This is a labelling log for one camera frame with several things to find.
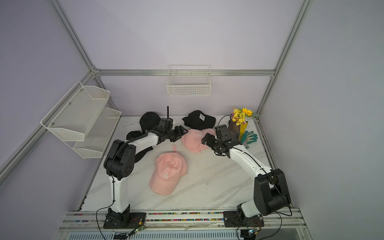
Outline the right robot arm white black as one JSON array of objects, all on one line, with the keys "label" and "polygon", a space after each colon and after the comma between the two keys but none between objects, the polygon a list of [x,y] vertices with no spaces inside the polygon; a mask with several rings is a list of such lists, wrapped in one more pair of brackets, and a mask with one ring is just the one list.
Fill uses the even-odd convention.
[{"label": "right robot arm white black", "polygon": [[233,139],[227,126],[215,127],[216,135],[205,134],[202,144],[216,155],[226,156],[238,163],[254,180],[253,199],[240,204],[245,217],[267,216],[291,204],[285,174],[272,169],[254,157],[238,139]]}]

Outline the pink cap LA logo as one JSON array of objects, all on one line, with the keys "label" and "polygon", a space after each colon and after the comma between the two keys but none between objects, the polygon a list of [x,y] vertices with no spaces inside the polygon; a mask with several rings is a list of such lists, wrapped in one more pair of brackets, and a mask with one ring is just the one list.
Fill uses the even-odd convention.
[{"label": "pink cap LA logo", "polygon": [[161,154],[156,159],[156,167],[149,186],[156,194],[168,196],[173,193],[181,177],[187,175],[187,161],[173,145],[173,151]]}]

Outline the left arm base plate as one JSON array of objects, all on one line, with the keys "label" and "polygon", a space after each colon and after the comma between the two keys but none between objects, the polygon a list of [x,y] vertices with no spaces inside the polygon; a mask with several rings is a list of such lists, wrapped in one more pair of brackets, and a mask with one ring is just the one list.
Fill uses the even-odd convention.
[{"label": "left arm base plate", "polygon": [[137,229],[144,225],[146,213],[107,213],[103,229]]}]

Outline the black cap with white label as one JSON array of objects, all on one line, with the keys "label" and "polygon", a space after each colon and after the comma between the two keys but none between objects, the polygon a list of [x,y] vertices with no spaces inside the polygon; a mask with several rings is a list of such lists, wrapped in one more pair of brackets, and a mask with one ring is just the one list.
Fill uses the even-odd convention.
[{"label": "black cap with white label", "polygon": [[184,125],[194,130],[213,129],[216,123],[216,118],[205,115],[202,111],[196,110],[182,118]]}]

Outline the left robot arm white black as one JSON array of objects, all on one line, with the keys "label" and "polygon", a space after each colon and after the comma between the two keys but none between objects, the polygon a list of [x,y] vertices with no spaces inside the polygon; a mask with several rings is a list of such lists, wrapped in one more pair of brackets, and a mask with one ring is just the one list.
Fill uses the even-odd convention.
[{"label": "left robot arm white black", "polygon": [[142,136],[113,142],[104,162],[111,183],[112,204],[108,207],[110,215],[121,216],[129,210],[128,190],[123,189],[123,182],[134,169],[136,154],[165,140],[174,143],[186,133],[188,130],[183,126],[175,126],[173,119],[162,118],[157,126],[150,131],[145,130]]}]

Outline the pink cap script logo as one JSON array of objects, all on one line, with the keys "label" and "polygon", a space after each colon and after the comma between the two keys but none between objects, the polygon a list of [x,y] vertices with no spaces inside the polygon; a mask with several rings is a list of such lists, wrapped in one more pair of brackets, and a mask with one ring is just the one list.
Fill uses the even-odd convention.
[{"label": "pink cap script logo", "polygon": [[216,136],[216,133],[213,129],[190,129],[185,135],[182,136],[181,140],[187,150],[193,153],[200,153],[201,151],[210,148],[207,145],[202,144],[202,139],[206,134]]}]

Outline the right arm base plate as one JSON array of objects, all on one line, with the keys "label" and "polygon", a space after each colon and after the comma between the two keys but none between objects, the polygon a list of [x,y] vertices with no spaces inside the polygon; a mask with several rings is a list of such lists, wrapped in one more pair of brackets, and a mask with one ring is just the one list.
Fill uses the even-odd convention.
[{"label": "right arm base plate", "polygon": [[226,228],[237,227],[263,227],[264,219],[261,216],[246,217],[238,211],[224,211],[224,225]]}]

